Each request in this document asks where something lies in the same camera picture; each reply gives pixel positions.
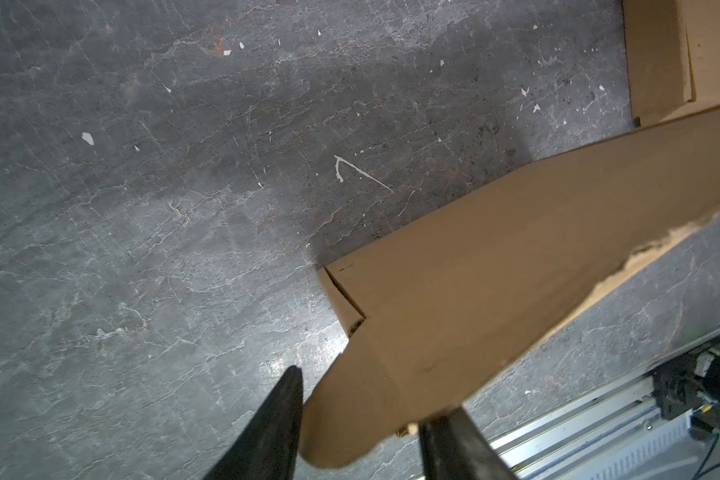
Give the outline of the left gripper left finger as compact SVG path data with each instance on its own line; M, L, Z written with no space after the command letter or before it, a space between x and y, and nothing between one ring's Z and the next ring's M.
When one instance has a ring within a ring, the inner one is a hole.
M207 479L293 477L303 411L302 370L288 367Z

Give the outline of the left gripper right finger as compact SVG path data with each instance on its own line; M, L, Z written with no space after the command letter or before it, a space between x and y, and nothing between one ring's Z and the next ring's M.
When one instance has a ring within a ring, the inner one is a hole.
M420 423L418 437L427 480L516 479L462 407Z

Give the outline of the cardboard stack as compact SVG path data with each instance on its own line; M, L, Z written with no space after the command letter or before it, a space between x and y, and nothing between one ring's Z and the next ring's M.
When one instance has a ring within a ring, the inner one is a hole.
M521 167L321 268L348 343L300 453L340 468L466 401L720 213L720 107Z

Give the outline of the brown cardboard box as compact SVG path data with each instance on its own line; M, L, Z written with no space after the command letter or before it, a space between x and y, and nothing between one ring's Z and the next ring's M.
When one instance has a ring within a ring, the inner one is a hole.
M720 0L623 3L631 112L642 127L720 105Z

